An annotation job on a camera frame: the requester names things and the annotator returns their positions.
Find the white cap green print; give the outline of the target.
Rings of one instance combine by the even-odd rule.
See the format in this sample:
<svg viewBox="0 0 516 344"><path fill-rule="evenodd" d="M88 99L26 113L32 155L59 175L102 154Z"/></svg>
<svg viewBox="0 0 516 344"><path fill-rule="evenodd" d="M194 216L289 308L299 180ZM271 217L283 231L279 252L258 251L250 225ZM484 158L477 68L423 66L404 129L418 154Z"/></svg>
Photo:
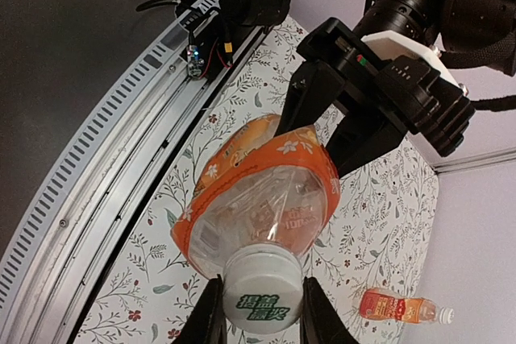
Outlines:
<svg viewBox="0 0 516 344"><path fill-rule="evenodd" d="M270 335L292 326L302 310L302 268L284 247L257 243L237 250L223 269L223 312L237 328Z"/></svg>

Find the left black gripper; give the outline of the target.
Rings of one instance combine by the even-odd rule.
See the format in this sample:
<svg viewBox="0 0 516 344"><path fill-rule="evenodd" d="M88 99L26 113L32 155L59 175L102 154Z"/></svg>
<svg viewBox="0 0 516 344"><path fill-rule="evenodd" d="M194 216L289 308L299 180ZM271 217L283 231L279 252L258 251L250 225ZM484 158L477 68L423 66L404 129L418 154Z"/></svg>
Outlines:
<svg viewBox="0 0 516 344"><path fill-rule="evenodd" d="M374 83L385 64L337 18L329 18L298 46L275 136L314 124L331 105L342 121L326 145L339 177L397 148L407 126Z"/></svg>

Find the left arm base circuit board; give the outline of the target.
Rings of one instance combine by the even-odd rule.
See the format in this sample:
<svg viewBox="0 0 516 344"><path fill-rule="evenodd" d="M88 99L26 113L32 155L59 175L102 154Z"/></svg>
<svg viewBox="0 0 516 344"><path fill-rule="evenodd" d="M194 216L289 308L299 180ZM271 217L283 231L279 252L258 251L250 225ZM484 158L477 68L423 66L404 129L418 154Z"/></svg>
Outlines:
<svg viewBox="0 0 516 344"><path fill-rule="evenodd" d="M207 77L216 52L224 68L231 67L232 42L229 22L213 2L207 8L194 6L197 0L148 0L136 12L172 6L179 27L187 34L183 56L188 76L197 80Z"/></svg>

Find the slim red-label tea bottle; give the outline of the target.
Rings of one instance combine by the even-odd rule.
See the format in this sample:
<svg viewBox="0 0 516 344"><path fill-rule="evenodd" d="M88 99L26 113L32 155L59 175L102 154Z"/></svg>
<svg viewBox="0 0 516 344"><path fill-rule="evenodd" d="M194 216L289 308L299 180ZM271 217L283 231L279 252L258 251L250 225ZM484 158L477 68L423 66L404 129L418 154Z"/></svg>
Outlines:
<svg viewBox="0 0 516 344"><path fill-rule="evenodd" d="M406 297L386 288L368 288L353 300L358 314L371 321L450 325L455 311L422 297Z"/></svg>

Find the orange grey-label tea bottle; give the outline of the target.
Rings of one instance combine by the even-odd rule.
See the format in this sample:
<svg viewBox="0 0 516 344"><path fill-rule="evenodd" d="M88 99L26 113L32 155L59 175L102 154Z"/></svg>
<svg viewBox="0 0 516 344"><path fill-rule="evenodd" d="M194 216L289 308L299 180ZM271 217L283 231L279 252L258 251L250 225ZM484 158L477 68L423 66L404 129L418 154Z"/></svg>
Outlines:
<svg viewBox="0 0 516 344"><path fill-rule="evenodd" d="M170 231L206 278L257 243L302 257L339 204L338 173L315 127L278 135L279 121L277 114L251 120L212 155Z"/></svg>

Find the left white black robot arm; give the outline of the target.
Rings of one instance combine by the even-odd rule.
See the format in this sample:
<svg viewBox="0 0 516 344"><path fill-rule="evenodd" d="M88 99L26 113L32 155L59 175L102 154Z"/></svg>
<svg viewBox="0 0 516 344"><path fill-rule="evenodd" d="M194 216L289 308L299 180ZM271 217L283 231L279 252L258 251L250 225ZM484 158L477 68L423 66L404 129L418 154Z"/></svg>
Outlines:
<svg viewBox="0 0 516 344"><path fill-rule="evenodd" d="M442 157L463 142L477 111L504 112L514 96L470 100L453 69L515 74L515 0L366 0L352 28L336 18L298 46L277 133L343 119L327 144L339 176L422 135Z"/></svg>

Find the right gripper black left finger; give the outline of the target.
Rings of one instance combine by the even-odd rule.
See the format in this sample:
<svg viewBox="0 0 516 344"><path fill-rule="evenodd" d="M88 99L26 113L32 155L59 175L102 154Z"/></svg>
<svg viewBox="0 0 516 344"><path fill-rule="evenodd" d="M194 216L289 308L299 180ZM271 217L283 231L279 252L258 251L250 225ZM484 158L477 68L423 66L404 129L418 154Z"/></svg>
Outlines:
<svg viewBox="0 0 516 344"><path fill-rule="evenodd" d="M227 344L227 319L223 312L223 279L206 284L175 344Z"/></svg>

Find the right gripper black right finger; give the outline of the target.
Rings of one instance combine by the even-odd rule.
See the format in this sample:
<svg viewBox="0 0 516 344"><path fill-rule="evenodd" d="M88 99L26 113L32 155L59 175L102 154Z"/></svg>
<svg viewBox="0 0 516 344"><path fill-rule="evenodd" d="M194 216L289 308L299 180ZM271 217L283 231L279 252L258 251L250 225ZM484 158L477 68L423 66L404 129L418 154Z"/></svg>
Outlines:
<svg viewBox="0 0 516 344"><path fill-rule="evenodd" d="M315 277L303 280L301 344L358 344Z"/></svg>

